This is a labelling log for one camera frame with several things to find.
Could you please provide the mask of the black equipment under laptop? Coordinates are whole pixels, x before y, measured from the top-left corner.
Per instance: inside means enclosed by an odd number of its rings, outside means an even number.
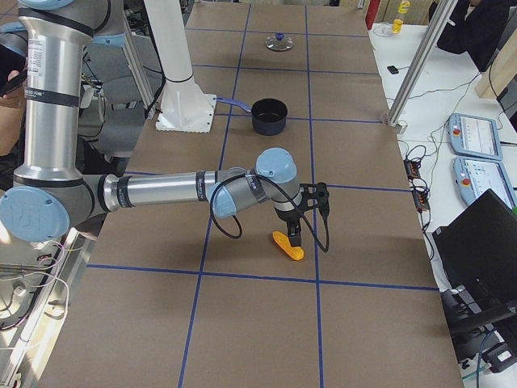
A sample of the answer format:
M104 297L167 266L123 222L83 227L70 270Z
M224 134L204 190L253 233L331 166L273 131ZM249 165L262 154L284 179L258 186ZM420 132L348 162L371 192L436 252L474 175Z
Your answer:
M448 289L440 296L462 369L467 369L477 356L492 373L501 373L516 364L516 301L477 301L467 289Z

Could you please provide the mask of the person at left edge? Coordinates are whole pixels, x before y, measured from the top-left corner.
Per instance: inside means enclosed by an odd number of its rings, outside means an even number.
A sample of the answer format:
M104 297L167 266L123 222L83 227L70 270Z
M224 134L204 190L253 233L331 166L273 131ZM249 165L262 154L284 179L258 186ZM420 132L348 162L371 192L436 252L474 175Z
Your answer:
M1 87L16 77L27 63L25 57L1 45ZM1 95L1 156L8 155L19 140L26 102L21 86Z

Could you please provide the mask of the orange black power strip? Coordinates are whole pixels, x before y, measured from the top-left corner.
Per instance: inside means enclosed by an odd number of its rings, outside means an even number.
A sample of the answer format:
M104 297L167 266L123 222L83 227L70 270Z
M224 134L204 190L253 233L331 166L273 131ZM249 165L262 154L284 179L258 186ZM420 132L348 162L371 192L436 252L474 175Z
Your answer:
M431 209L429 205L430 189L425 179L420 175L420 162L406 158L404 167L415 208L419 213L429 211Z

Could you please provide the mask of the black laptop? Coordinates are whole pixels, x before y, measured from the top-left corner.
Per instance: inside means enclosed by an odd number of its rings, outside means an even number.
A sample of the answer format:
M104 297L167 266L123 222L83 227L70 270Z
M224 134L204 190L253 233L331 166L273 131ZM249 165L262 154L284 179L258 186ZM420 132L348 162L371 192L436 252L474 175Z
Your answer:
M475 284L500 300L516 298L516 214L491 189L433 233L452 286Z

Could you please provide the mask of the teach pendant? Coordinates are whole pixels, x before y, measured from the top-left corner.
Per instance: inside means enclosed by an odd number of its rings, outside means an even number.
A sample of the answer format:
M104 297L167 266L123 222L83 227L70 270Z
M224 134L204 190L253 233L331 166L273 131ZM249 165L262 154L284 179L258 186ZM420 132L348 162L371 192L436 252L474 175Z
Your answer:
M456 154L502 160L498 127L493 119L454 112L448 118L447 127Z
M457 156L453 170L460 196L467 205L491 189L508 207L516 206L515 192L502 162Z

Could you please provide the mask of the person in black clothes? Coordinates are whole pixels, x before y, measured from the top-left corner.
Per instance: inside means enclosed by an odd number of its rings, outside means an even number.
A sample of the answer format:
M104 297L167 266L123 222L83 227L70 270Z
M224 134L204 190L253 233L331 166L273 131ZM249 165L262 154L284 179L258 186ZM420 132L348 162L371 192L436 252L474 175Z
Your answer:
M498 46L512 1L458 1L449 16L437 47L448 53L467 53L485 72Z

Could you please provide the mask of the glass lid purple knob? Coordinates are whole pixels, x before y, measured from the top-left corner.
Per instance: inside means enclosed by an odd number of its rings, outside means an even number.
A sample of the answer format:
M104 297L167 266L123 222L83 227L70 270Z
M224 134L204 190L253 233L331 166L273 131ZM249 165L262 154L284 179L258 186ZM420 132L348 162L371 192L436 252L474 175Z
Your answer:
M268 36L264 41L265 46L271 51L285 52L293 48L294 42L290 36L277 32Z

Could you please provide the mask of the yellow bottle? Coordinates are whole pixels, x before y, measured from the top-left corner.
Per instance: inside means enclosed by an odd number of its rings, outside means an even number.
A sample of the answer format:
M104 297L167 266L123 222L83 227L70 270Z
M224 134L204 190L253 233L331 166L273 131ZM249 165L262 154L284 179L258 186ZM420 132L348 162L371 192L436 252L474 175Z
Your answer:
M393 34L398 34L401 32L402 26L405 21L406 14L408 13L411 6L410 0L401 0L398 7L395 17L392 23L391 32Z

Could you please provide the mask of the upper teach pendant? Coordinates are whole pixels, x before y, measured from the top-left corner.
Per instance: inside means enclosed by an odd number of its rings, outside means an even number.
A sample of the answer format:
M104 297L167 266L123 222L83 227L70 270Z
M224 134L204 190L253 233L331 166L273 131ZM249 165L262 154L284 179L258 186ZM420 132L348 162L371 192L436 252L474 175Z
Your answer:
M456 154L502 160L498 127L493 119L454 112L448 118L447 127Z

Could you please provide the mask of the yellow plastic corn cob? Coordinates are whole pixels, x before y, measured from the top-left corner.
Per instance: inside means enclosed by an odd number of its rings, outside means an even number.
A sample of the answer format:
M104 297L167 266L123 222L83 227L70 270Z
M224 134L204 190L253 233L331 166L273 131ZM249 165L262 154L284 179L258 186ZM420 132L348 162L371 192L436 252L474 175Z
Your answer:
M305 252L301 247L291 245L286 234L276 230L272 232L272 238L275 244L290 258L300 261L305 257Z

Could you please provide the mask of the small black device on desk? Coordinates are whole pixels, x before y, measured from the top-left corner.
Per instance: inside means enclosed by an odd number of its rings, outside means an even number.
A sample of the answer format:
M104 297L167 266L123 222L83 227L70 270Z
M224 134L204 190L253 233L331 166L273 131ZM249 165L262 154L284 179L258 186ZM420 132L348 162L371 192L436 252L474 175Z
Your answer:
M389 65L387 67L387 70L391 73L391 74L398 74L399 73L399 69L397 67L395 67L394 65Z

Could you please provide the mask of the aluminium frame post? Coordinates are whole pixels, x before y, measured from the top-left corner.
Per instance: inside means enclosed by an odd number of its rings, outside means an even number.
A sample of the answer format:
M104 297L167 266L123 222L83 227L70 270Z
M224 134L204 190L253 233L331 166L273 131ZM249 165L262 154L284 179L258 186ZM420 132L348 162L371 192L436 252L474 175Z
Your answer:
M410 94L417 84L427 58L430 56L431 51L441 36L456 4L457 0L439 1L435 13L410 63L408 73L402 81L385 120L388 126L395 128L397 134L403 134L405 132L404 125L400 123L402 111L409 101Z

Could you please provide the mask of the lower teach pendant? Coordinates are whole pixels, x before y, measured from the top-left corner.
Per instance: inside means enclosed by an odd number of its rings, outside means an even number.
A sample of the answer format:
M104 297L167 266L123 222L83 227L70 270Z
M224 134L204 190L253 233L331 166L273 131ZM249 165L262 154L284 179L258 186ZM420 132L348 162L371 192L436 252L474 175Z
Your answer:
M467 205L491 189L508 207L516 206L515 192L502 162L457 156L453 170L460 196Z

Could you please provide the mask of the white pedestal column base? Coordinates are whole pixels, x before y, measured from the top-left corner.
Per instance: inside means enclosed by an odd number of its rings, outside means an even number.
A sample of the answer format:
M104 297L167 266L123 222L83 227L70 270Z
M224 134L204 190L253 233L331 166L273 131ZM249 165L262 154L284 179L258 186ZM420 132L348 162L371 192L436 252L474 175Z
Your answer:
M145 8L166 81L156 129L208 133L216 96L205 94L195 81L179 2L150 0Z

